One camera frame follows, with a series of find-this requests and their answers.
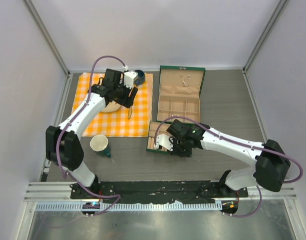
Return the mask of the green jewelry tray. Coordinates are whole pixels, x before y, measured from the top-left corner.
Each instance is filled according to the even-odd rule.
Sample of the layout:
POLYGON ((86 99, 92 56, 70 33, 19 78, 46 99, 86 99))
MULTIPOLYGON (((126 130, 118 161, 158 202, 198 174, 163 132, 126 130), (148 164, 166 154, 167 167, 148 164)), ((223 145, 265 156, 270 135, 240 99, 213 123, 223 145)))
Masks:
POLYGON ((149 123, 149 131, 147 137, 147 145, 146 151, 152 153, 162 153, 162 154, 169 154, 170 150, 164 146, 159 145, 158 148, 155 147, 155 144, 160 142, 159 136, 162 136, 162 142, 168 142, 170 144, 169 138, 171 134, 167 132, 167 129, 170 127, 170 123, 164 123, 158 128, 160 125, 159 122, 150 121, 149 123))

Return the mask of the green jewelry box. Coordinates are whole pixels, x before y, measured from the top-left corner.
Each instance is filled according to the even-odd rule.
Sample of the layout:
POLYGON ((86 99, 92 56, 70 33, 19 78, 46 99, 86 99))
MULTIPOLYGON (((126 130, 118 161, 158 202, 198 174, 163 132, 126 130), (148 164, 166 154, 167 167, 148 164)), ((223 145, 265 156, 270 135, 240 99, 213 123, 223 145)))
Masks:
POLYGON ((157 121, 181 116, 199 122, 200 95, 206 69, 203 67, 162 65, 159 71, 157 121), (189 86, 183 79, 190 76, 189 86))

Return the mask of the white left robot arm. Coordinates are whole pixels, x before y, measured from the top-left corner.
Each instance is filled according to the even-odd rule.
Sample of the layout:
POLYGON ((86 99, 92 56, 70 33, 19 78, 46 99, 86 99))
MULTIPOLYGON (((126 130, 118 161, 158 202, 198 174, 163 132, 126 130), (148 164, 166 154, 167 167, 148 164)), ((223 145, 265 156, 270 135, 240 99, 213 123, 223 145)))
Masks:
POLYGON ((59 166, 63 177, 75 179, 87 199, 98 197, 100 184, 84 162, 81 136, 109 103, 116 102, 126 108, 133 105, 138 91, 134 86, 137 78, 135 71, 106 69, 104 78, 100 83, 90 85, 77 109, 59 126, 49 126, 46 130, 46 158, 59 166))

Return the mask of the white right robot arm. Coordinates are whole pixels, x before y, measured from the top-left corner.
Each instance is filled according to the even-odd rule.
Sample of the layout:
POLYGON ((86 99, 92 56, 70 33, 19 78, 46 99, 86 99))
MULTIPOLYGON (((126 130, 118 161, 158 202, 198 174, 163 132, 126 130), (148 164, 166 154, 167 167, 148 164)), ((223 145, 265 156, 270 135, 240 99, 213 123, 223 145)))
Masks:
POLYGON ((173 138, 173 155, 191 157, 195 148, 215 151, 247 164, 244 169, 227 170, 221 177, 219 193, 231 197, 244 187, 261 186, 279 192, 290 168, 281 146, 274 140, 248 141, 224 134, 206 124, 184 124, 174 120, 167 132, 173 138))

